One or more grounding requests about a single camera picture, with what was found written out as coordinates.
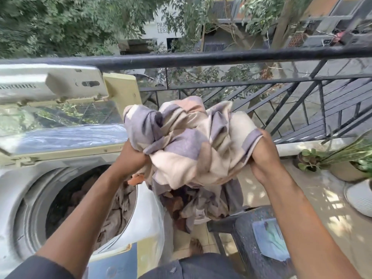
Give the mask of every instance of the washing machine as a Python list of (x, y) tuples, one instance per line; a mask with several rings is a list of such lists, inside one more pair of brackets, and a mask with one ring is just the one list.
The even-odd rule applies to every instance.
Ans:
[[(0, 65), (0, 279), (63, 222), (68, 198), (99, 176), (127, 140), (134, 76), (90, 66)], [(145, 183), (126, 225), (91, 256), (86, 278), (137, 278), (156, 267), (164, 209)]]

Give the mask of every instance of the black chair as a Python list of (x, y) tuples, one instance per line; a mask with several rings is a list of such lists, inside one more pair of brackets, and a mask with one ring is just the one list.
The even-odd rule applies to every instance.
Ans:
[(224, 256), (226, 252), (219, 233), (232, 235), (249, 279), (289, 279), (296, 274), (291, 259), (280, 262), (263, 256), (253, 234), (253, 222), (274, 217), (272, 206), (260, 206), (221, 220), (211, 220), (207, 222), (207, 228), (213, 233), (218, 249)]

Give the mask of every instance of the washing machine drum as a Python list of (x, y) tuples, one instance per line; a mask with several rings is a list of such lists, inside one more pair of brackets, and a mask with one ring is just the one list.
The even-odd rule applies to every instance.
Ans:
[[(41, 176), (31, 186), (15, 218), (16, 250), (22, 259), (34, 254), (45, 243), (109, 166), (55, 169)], [(136, 200), (136, 187), (120, 186), (95, 250), (124, 231)]]

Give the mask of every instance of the forearm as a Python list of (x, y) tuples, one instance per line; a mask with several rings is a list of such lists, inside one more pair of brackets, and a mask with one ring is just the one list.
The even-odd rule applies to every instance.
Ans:
[(283, 166), (263, 186), (299, 278), (360, 278)]
[(115, 174), (113, 165), (107, 169), (36, 254), (65, 267), (75, 278), (81, 278), (112, 199), (127, 174), (129, 172)]

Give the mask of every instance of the hand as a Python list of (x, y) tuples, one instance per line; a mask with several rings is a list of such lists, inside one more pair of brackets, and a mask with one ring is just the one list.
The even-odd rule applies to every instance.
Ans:
[(265, 186), (274, 179), (273, 176), (286, 169), (280, 161), (279, 153), (270, 134), (265, 130), (259, 130), (263, 137), (254, 147), (249, 164), (253, 175)]
[(120, 177), (127, 178), (150, 162), (151, 160), (148, 155), (133, 149), (130, 141), (127, 140), (123, 145), (121, 153), (111, 167), (114, 168)]

